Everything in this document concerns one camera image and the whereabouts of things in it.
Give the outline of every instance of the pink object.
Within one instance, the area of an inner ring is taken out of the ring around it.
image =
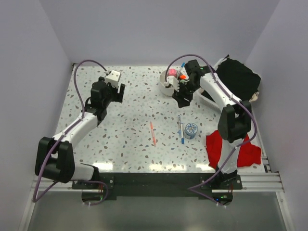
[[[176,69],[169,69],[168,76],[177,77],[177,71],[176,71]]]

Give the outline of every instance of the blue tape roll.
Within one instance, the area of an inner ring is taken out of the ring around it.
[[[193,139],[197,134],[198,126],[194,123],[189,123],[185,126],[184,136],[187,139]]]

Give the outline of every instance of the black cloth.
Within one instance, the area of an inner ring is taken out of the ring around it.
[[[250,100],[258,91],[260,76],[237,60],[227,58],[218,66],[216,72],[221,82],[242,101]],[[206,91],[202,95],[213,100]]]

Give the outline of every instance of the red cloth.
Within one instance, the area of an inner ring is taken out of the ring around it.
[[[218,130],[211,135],[206,136],[206,151],[210,166],[216,168],[220,159],[222,148],[222,138]],[[240,147],[239,157],[237,159],[237,167],[248,167],[252,164],[261,164],[261,149],[252,145],[250,142]]]

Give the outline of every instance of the roll of tape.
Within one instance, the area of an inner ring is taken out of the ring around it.
[[[164,95],[172,97],[172,94],[174,93],[174,88],[173,87],[165,88],[165,85],[164,85],[165,74],[166,74],[166,71],[163,71],[163,73],[160,75],[160,77],[159,77],[159,85],[158,86],[159,86],[160,91]]]
[[[184,130],[184,136],[187,139],[193,139],[197,134],[198,126],[194,123],[189,123],[186,125]]]

